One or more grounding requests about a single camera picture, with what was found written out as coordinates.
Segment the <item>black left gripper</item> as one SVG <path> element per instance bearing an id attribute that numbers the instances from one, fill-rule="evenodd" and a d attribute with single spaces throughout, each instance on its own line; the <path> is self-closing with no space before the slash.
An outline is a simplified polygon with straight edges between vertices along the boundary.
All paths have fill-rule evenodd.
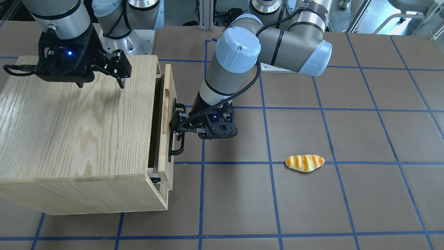
<path id="1" fill-rule="evenodd" d="M 222 108 L 216 108 L 191 122 L 184 122 L 189 115 L 184 104 L 174 103 L 172 117 L 169 123 L 173 130 L 176 141 L 185 137 L 185 132 L 198 133 L 199 138 L 205 140 L 232 138 L 238 134 L 238 129 L 234 123 L 235 112 L 232 104 L 224 104 Z"/>

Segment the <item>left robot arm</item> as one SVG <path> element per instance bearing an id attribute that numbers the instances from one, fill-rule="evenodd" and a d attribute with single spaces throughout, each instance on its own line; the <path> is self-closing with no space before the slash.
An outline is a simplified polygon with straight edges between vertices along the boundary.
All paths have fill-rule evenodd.
<path id="1" fill-rule="evenodd" d="M 298 74 L 321 75 L 331 58 L 332 45 L 323 39 L 330 0 L 252 0 L 251 8 L 267 9 L 265 17 L 244 13 L 235 18 L 217 41 L 193 108 L 176 111 L 171 134 L 179 140 L 186 132 L 201 139 L 237 135 L 232 100 L 259 78 L 261 63 Z"/>

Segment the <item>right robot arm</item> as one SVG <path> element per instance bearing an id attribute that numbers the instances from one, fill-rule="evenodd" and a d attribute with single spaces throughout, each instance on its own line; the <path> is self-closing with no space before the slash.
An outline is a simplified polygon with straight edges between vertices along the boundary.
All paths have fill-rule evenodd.
<path id="1" fill-rule="evenodd" d="M 131 77 L 128 55 L 145 54 L 136 30 L 164 27 L 163 0 L 94 0 L 92 9 L 102 29 L 99 35 L 82 0 L 24 0 L 42 28 L 36 65 L 13 65 L 21 76 L 44 81 L 73 82 L 82 88 L 95 72 L 116 78 L 124 88 Z"/>

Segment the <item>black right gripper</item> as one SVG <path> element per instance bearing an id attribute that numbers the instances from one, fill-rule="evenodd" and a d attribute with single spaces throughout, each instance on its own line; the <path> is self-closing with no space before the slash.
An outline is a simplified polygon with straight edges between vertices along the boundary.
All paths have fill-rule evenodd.
<path id="1" fill-rule="evenodd" d="M 104 53 L 96 31 L 85 31 L 73 39 L 62 40 L 55 31 L 43 32 L 38 42 L 39 61 L 35 75 L 44 81 L 84 83 L 95 79 L 93 71 L 116 78 L 124 89 L 132 66 L 121 49 Z"/>

